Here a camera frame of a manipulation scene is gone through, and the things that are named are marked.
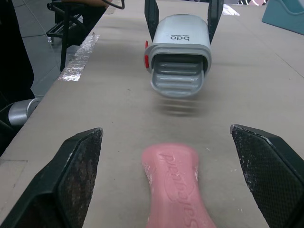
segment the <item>person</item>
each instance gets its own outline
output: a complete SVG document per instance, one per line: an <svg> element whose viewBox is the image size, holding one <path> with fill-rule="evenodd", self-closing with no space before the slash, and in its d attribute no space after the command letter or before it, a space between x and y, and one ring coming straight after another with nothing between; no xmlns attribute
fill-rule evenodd
<svg viewBox="0 0 304 228"><path fill-rule="evenodd" d="M21 100L35 98L34 72L23 44L11 0L0 0L0 110Z"/></svg>

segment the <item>beige table surface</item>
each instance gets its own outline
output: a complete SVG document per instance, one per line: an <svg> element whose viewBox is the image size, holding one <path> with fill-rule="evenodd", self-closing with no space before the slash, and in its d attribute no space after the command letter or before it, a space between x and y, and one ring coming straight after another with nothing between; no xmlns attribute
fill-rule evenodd
<svg viewBox="0 0 304 228"><path fill-rule="evenodd" d="M218 228L268 227L247 188L229 127L280 135L304 157L304 36L261 22L263 7L232 6L212 42L212 66L192 101L170 101L143 65L149 32L143 0L104 15L79 82L56 81L0 160L0 222L68 137L103 127L96 185L85 228L143 228L150 192L143 150L182 142L198 151L199 188ZM160 1L160 17L207 17L207 4ZM183 110L177 116L173 110Z"/></svg>

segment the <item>floor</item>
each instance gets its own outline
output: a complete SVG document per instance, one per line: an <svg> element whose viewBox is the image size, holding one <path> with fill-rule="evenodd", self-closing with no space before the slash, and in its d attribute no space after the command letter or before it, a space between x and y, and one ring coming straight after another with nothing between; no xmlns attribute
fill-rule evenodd
<svg viewBox="0 0 304 228"><path fill-rule="evenodd" d="M34 70L32 90L43 97L60 74L61 40L48 42L45 32L54 26L54 12L47 9L51 0L13 0L23 42ZM78 46L67 50L67 62Z"/></svg>

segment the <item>soap bar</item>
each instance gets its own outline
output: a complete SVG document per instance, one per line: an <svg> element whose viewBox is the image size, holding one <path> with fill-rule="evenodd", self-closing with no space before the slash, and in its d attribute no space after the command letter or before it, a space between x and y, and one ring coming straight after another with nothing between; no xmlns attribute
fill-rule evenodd
<svg viewBox="0 0 304 228"><path fill-rule="evenodd" d="M151 190L147 228L216 228L200 196L197 153L183 144L158 144L142 154Z"/></svg>

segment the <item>teal box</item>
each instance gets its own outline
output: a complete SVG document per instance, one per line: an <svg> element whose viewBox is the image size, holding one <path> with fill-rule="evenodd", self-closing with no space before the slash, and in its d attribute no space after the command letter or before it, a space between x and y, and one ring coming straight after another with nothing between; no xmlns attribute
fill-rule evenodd
<svg viewBox="0 0 304 228"><path fill-rule="evenodd" d="M269 0L262 22L304 35L304 0Z"/></svg>

